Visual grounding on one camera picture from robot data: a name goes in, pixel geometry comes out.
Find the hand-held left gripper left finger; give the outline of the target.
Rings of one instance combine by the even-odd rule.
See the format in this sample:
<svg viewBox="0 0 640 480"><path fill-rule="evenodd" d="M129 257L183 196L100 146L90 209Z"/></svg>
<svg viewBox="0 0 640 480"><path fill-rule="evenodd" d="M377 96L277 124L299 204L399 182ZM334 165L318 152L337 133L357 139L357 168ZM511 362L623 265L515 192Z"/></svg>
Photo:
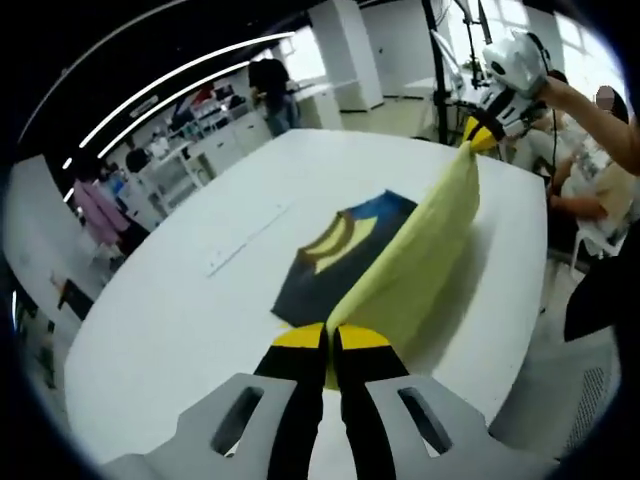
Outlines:
<svg viewBox="0 0 640 480"><path fill-rule="evenodd" d="M110 479L304 479L323 416L325 327L277 337L255 371L238 373L183 411L176 432L107 465Z"/></svg>

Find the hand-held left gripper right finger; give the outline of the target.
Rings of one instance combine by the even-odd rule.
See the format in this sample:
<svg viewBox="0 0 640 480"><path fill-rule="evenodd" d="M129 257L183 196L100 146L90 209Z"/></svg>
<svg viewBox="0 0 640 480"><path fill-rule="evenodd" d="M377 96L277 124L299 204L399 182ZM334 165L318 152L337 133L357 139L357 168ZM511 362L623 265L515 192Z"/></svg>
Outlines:
<svg viewBox="0 0 640 480"><path fill-rule="evenodd" d="M477 409L410 374L381 334L339 326L333 367L358 478L544 478L543 459L496 440Z"/></svg>

